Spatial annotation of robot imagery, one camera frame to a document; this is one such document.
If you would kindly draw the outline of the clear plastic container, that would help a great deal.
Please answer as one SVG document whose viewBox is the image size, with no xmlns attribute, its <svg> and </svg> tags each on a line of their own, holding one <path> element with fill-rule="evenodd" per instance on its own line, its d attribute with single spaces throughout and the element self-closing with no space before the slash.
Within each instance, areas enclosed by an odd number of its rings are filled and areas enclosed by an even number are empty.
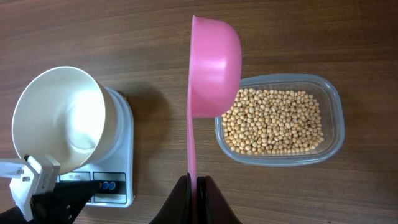
<svg viewBox="0 0 398 224">
<path fill-rule="evenodd" d="M 306 91 L 320 104 L 320 116 L 324 141 L 314 150 L 283 154 L 250 156 L 231 151 L 224 138 L 222 117 L 215 118 L 215 132 L 218 144 L 230 158 L 255 166 L 292 167 L 322 162 L 340 150 L 345 140 L 345 122 L 341 99 L 336 88 L 326 79 L 311 74 L 280 73 L 243 78 L 240 88 L 260 90 Z"/>
</svg>

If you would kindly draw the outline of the pink plastic scoop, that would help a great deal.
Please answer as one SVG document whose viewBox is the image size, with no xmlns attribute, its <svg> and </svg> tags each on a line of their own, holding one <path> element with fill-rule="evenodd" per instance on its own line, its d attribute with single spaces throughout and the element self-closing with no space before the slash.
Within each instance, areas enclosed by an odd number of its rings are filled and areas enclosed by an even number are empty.
<svg viewBox="0 0 398 224">
<path fill-rule="evenodd" d="M 233 105 L 241 79 L 242 51 L 228 23 L 192 17 L 187 91 L 187 156 L 191 189 L 197 189 L 193 120 L 215 118 Z"/>
</svg>

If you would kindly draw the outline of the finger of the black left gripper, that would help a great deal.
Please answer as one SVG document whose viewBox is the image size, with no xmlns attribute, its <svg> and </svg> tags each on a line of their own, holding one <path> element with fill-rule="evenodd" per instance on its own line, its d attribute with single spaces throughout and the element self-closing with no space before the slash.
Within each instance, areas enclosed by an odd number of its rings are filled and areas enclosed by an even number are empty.
<svg viewBox="0 0 398 224">
<path fill-rule="evenodd" d="M 86 203 L 100 190 L 100 181 L 59 182 L 52 192 L 34 195 L 30 201 L 39 224 L 71 224 Z"/>
</svg>

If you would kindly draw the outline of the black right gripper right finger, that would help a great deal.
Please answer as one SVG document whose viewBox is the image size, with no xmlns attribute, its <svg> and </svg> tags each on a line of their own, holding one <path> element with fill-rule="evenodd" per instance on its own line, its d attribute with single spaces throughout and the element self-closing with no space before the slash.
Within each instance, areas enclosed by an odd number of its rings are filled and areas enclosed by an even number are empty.
<svg viewBox="0 0 398 224">
<path fill-rule="evenodd" d="M 242 224 L 210 176 L 197 178 L 199 224 Z"/>
</svg>

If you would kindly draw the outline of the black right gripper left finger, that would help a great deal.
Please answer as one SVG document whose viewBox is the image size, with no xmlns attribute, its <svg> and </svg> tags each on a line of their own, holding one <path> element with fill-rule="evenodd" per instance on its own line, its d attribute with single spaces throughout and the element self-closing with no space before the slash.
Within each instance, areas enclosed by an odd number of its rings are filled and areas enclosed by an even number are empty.
<svg viewBox="0 0 398 224">
<path fill-rule="evenodd" d="M 181 176 L 150 224 L 192 224 L 190 174 Z"/>
</svg>

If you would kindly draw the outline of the white digital kitchen scale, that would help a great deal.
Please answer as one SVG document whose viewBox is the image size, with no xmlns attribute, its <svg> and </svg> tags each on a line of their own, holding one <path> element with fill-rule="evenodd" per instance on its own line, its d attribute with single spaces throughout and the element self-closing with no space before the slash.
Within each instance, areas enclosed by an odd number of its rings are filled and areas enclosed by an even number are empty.
<svg viewBox="0 0 398 224">
<path fill-rule="evenodd" d="M 73 172 L 60 175 L 58 182 L 99 181 L 100 189 L 86 203 L 96 207 L 129 207 L 133 194 L 134 120 L 131 108 L 120 93 L 108 89 L 118 113 L 114 147 L 104 158 Z"/>
</svg>

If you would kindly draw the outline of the pile of soybeans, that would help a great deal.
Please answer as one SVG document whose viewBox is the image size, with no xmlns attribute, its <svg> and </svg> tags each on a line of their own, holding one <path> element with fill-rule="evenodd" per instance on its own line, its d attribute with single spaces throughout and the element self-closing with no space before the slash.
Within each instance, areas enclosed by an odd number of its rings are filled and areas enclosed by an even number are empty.
<svg viewBox="0 0 398 224">
<path fill-rule="evenodd" d="M 320 104 L 306 91 L 241 88 L 221 116 L 229 150 L 249 156 L 306 152 L 324 141 Z"/>
</svg>

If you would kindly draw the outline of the white bowl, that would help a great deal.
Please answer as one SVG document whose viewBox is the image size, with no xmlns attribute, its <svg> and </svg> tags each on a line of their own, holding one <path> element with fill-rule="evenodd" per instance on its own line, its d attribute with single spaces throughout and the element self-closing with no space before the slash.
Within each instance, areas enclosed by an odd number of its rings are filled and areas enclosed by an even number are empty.
<svg viewBox="0 0 398 224">
<path fill-rule="evenodd" d="M 34 78 L 12 118 L 19 157 L 50 155 L 66 174 L 102 159 L 114 147 L 116 105 L 109 91 L 76 67 L 56 67 Z"/>
</svg>

